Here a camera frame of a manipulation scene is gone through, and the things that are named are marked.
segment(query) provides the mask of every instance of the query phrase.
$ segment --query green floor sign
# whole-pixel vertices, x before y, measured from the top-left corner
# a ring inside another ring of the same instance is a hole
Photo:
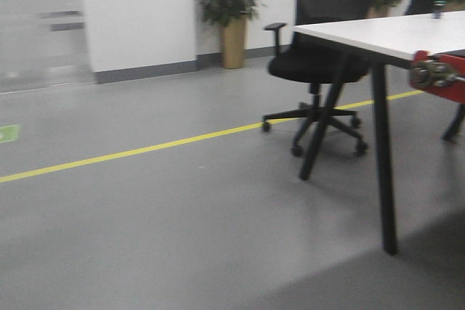
[[[13,142],[19,134],[19,125],[0,126],[0,143]]]

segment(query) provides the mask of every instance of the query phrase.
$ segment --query black table leg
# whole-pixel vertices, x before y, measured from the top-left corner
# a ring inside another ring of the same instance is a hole
[[[375,62],[372,70],[372,82],[383,247],[389,255],[393,256],[397,253],[398,246],[394,190],[392,185],[391,144],[385,70],[384,64]]]
[[[465,118],[465,105],[460,104],[458,105],[456,117],[454,118],[453,122],[448,127],[446,132],[442,135],[442,139],[452,142],[453,137],[460,131],[460,126],[464,118]]]
[[[328,126],[329,118],[331,117],[331,111],[336,105],[337,99],[344,85],[344,70],[348,61],[348,54],[344,53],[339,60],[338,67],[336,69],[336,74],[331,84],[328,97],[325,102],[325,106],[321,110],[320,120],[317,123],[315,133],[310,140],[309,147],[307,148],[307,153],[305,154],[304,163],[300,171],[300,179],[306,181],[312,172],[313,165],[320,149],[321,142],[326,132],[326,127]]]

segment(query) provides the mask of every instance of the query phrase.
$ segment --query chair seat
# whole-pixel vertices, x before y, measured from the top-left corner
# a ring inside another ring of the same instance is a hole
[[[331,83],[341,52],[316,46],[311,49],[292,47],[271,60],[268,72],[272,76],[302,83]],[[368,61],[350,57],[349,67],[344,71],[344,81],[352,83],[368,73]]]

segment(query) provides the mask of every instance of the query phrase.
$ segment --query white table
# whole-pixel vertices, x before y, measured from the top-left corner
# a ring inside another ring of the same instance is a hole
[[[303,180],[311,174],[328,125],[329,111],[339,97],[348,54],[359,54],[371,60],[383,246],[388,254],[394,255],[398,246],[385,67],[394,65],[408,69],[418,50],[436,54],[465,49],[465,11],[446,12],[440,19],[425,14],[298,25],[294,31],[346,53],[341,59],[320,122],[310,141],[300,173]]]

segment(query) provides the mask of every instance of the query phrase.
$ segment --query office chair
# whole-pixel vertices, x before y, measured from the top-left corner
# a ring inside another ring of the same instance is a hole
[[[296,0],[296,25],[360,20],[366,17],[370,3],[371,0]],[[273,23],[264,28],[275,32],[275,57],[268,65],[268,73],[279,78],[308,83],[312,104],[301,102],[298,109],[264,115],[262,129],[270,130],[271,125],[268,122],[270,119],[304,118],[291,148],[294,156],[300,156],[303,149],[299,145],[299,140],[320,117],[321,84],[331,83],[342,53],[315,44],[308,36],[300,33],[294,33],[290,48],[280,52],[280,29],[285,25],[285,23]],[[369,61],[365,58],[350,55],[348,62],[344,69],[345,83],[359,81],[368,73]],[[329,124],[357,139],[355,147],[357,154],[366,152],[368,145],[363,141],[362,136],[354,131],[361,123],[357,113],[334,109],[331,114]],[[351,127],[335,118],[343,115],[352,116]]]

